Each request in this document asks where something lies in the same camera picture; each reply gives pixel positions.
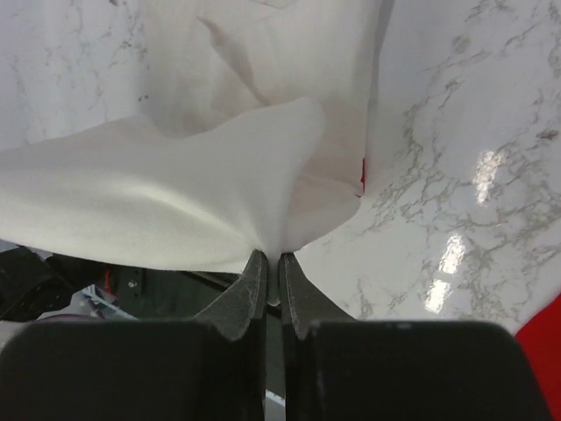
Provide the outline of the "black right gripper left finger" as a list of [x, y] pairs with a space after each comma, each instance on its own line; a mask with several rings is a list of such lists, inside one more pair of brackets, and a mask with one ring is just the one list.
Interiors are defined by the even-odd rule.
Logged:
[[191, 318], [39, 321], [1, 353], [4, 420], [261, 420], [267, 259]]

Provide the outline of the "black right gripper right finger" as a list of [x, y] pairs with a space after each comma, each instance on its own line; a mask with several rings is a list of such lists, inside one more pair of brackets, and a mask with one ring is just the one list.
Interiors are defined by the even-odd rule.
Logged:
[[289, 420], [549, 420], [530, 364], [502, 326], [358, 321], [278, 264]]

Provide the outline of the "white red printed t shirt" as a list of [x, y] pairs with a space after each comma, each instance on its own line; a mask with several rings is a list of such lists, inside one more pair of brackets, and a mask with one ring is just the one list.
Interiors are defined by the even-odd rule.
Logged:
[[1, 154], [1, 237], [235, 272], [351, 218], [379, 1], [144, 1], [147, 114]]

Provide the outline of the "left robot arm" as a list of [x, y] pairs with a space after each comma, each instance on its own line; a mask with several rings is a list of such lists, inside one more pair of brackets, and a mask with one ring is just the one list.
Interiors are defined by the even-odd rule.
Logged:
[[1, 253], [1, 319], [28, 322], [69, 306], [73, 294], [101, 281], [103, 263], [60, 254], [46, 259], [24, 246]]

